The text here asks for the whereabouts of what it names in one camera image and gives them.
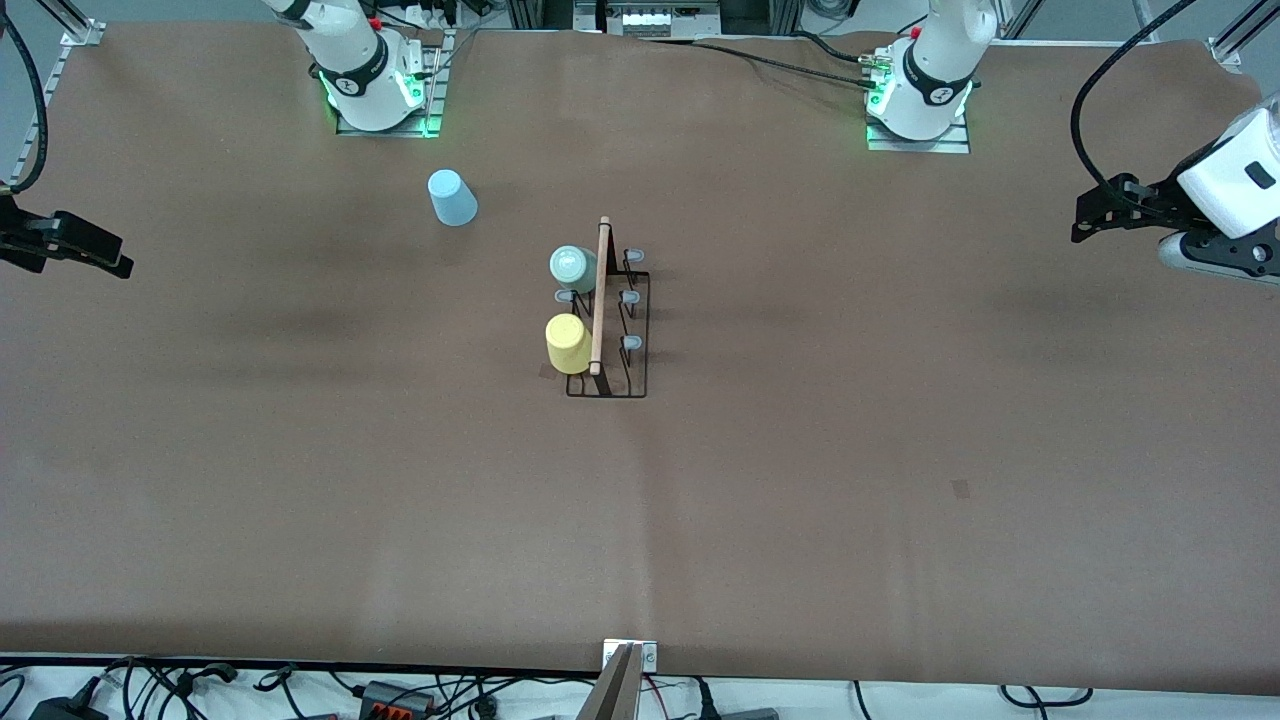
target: light blue cup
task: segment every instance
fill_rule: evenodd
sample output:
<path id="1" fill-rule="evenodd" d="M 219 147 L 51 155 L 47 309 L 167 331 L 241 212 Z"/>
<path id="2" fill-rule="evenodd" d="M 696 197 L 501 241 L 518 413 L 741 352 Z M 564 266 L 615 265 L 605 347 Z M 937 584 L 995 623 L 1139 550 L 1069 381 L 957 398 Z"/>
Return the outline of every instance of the light blue cup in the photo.
<path id="1" fill-rule="evenodd" d="M 595 252 L 564 245 L 552 252 L 552 277 L 564 290 L 586 295 L 595 290 Z"/>
<path id="2" fill-rule="evenodd" d="M 465 225 L 480 209 L 476 196 L 471 193 L 467 183 L 462 182 L 462 176 L 454 170 L 431 173 L 431 178 L 426 181 L 426 191 L 431 195 L 435 217 L 447 225 Z"/>

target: power adapter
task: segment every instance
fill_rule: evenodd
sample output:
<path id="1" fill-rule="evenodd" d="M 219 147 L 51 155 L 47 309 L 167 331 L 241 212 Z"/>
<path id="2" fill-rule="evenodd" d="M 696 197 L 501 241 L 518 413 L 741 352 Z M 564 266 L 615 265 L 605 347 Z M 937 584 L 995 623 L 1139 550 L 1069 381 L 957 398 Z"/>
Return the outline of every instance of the power adapter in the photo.
<path id="1" fill-rule="evenodd" d="M 81 707 L 78 701 L 69 697 L 51 697 L 40 701 L 36 710 L 31 711 L 31 720 L 108 720 L 108 717 L 105 712 L 92 707 Z"/>
<path id="2" fill-rule="evenodd" d="M 378 682 L 365 685 L 360 701 L 360 716 L 379 720 L 426 720 L 435 705 L 428 693 Z"/>

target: electrical connector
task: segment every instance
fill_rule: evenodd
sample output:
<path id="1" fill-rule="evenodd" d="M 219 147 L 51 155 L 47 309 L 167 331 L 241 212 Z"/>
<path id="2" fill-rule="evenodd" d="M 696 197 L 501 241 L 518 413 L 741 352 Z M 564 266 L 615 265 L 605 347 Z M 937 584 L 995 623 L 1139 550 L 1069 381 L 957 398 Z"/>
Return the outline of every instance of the electrical connector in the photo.
<path id="1" fill-rule="evenodd" d="M 31 711 L 31 720 L 108 720 L 108 717 L 105 712 L 99 712 L 87 705 L 81 706 L 76 698 L 51 697 L 40 701 L 40 705 Z"/>
<path id="2" fill-rule="evenodd" d="M 703 711 L 698 716 L 698 720 L 721 720 L 719 711 L 716 710 L 716 698 L 712 697 L 710 685 L 701 678 L 694 678 L 694 680 L 698 683 L 698 694 L 703 698 Z"/>
<path id="3" fill-rule="evenodd" d="M 476 717 L 480 720 L 498 720 L 498 698 L 484 696 L 476 701 Z"/>
<path id="4" fill-rule="evenodd" d="M 360 717 L 426 720 L 434 708 L 435 698 L 430 694 L 388 683 L 369 683 L 360 693 Z"/>

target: yellow cup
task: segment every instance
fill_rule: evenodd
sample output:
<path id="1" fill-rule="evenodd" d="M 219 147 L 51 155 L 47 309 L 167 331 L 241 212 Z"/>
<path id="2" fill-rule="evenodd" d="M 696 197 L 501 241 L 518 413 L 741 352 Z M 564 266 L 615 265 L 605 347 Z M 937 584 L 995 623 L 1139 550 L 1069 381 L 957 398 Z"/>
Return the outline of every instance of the yellow cup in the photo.
<path id="1" fill-rule="evenodd" d="M 577 315 L 556 315 L 547 323 L 547 355 L 566 375 L 585 373 L 591 363 L 591 332 Z"/>

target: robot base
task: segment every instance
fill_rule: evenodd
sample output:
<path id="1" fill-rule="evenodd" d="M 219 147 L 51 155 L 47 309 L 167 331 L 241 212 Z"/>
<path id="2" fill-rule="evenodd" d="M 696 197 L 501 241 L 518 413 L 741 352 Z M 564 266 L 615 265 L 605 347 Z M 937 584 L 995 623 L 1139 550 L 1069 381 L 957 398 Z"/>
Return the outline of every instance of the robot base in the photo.
<path id="1" fill-rule="evenodd" d="M 973 91 L 973 83 L 943 105 L 927 104 L 920 91 L 906 79 L 904 54 L 913 42 L 910 37 L 901 37 L 893 45 L 876 50 L 877 58 L 884 58 L 886 63 L 870 70 L 877 90 L 867 92 L 867 114 L 899 137 L 932 141 L 946 133 L 964 114 L 964 102 Z"/>
<path id="2" fill-rule="evenodd" d="M 408 40 L 390 28 L 378 35 L 387 42 L 389 61 L 362 95 L 347 95 L 320 76 L 329 92 L 329 104 L 342 120 L 351 128 L 375 135 L 397 127 L 428 101 L 425 81 L 415 78 L 424 69 L 421 41 Z"/>

